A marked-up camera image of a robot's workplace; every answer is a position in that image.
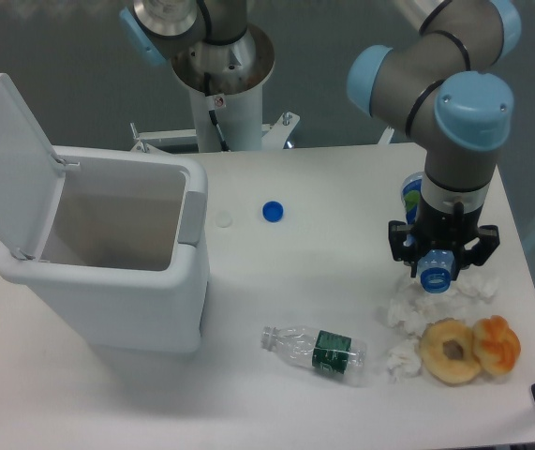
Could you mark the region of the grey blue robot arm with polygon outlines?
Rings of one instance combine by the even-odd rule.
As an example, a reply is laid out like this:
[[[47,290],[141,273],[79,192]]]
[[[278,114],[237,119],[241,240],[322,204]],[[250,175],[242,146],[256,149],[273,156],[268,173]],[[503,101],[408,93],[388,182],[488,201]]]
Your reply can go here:
[[[419,32],[403,51],[374,45],[353,62],[349,100],[426,151],[403,186],[406,217],[388,226],[393,258],[431,293],[481,266],[499,244],[479,221],[511,128],[513,93],[489,68],[521,36],[509,1],[399,1]],[[202,152],[267,149],[262,87],[275,53],[244,1],[134,1],[120,14],[151,64],[170,62],[187,88]]]

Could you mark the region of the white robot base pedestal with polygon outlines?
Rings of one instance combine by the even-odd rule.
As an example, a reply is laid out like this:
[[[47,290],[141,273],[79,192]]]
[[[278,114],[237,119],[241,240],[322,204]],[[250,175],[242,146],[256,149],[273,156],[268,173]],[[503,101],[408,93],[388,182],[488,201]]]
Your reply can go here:
[[[188,92],[194,127],[139,132],[131,125],[136,150],[154,153],[188,144],[201,153],[292,148],[299,115],[283,112],[274,123],[263,122],[263,86],[275,67],[275,51],[256,25],[226,45],[197,42],[173,56],[170,65]]]

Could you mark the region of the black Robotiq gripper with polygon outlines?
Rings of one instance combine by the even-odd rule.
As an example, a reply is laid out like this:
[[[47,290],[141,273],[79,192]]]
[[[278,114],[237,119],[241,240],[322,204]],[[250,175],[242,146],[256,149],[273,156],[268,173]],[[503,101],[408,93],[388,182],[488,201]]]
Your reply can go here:
[[[497,225],[483,225],[478,221],[483,208],[471,212],[444,213],[420,199],[414,224],[399,220],[388,222],[388,241],[393,260],[410,269],[417,277],[418,261],[433,249],[450,250],[454,255],[453,281],[460,272],[483,266],[500,245]],[[471,248],[466,244],[476,239]]]

